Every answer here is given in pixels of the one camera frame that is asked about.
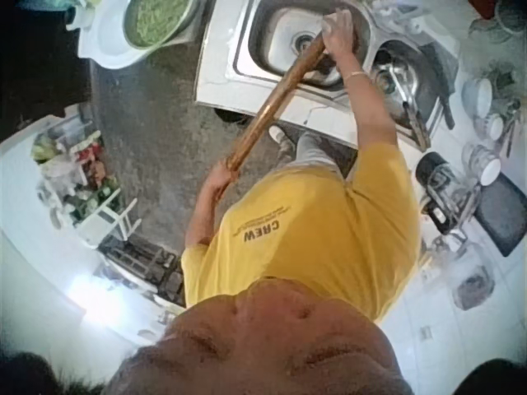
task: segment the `sneaker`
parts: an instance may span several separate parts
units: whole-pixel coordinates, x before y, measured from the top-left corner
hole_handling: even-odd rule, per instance
[[[279,146],[281,146],[284,143],[292,144],[292,141],[289,140],[289,137],[286,136],[286,133],[284,133],[284,131],[280,127],[278,127],[276,125],[273,125],[271,128],[269,128],[269,136],[271,136],[271,138]]]

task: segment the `wooden rolling pin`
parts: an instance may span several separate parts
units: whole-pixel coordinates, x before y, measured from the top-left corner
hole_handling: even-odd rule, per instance
[[[274,121],[274,116],[280,110],[289,94],[296,89],[304,75],[312,71],[324,56],[324,49],[322,34],[319,34],[311,42],[311,45],[296,59],[289,71],[275,86],[271,95],[265,100],[265,103],[244,131],[244,134],[236,140],[234,149],[226,160],[229,170],[237,171],[240,169],[256,142]],[[218,201],[224,192],[225,190],[218,194]]]

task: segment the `stainless steel sink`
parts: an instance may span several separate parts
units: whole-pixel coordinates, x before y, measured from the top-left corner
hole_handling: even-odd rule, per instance
[[[366,57],[370,28],[365,17],[355,7],[346,5],[354,15],[358,30],[357,56]],[[265,72],[283,76],[298,55],[320,33],[321,16],[334,12],[334,3],[317,0],[268,0],[254,7],[248,50],[252,60]],[[343,81],[334,61],[327,56],[309,72],[304,83],[330,92],[342,91]]]
[[[232,46],[230,53],[228,77],[266,86],[276,84],[298,54],[320,33],[322,16],[337,7],[347,8],[353,14],[358,33],[353,50],[373,82],[380,83],[379,53],[388,50],[408,65],[415,102],[427,129],[433,130],[441,118],[442,107],[426,57],[410,39],[377,27],[368,9],[357,0],[247,0],[234,37],[237,45]],[[401,96],[397,91],[384,91],[399,132],[415,142]],[[329,57],[305,75],[296,95],[322,105],[350,107],[343,80]]]
[[[383,43],[373,62],[371,80],[385,94],[385,104],[394,121],[403,128],[410,129],[410,122],[403,108],[405,99],[394,86],[391,77],[382,66],[381,55],[388,53],[397,58],[406,68],[404,74],[409,93],[417,103],[425,122],[430,119],[439,100],[436,88],[436,75],[424,54],[417,48],[402,41],[391,40]]]

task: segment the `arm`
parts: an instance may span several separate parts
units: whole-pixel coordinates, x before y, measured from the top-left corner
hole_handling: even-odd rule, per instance
[[[395,122],[385,108],[382,95],[362,72],[352,52],[353,23],[349,10],[324,18],[324,43],[337,63],[357,121],[359,149],[376,142],[397,146]]]
[[[214,214],[218,193],[236,181],[238,174],[227,169],[225,161],[214,165],[199,192],[194,213],[185,236],[185,248],[196,244],[209,245],[214,237]]]

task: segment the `gray pants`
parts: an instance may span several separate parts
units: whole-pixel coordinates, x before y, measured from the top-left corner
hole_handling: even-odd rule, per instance
[[[284,142],[280,146],[275,169],[321,165],[340,174],[340,169],[335,161],[320,148],[321,143],[322,137],[315,133],[306,132],[302,134],[296,146],[296,159],[293,160],[294,146],[290,142]]]

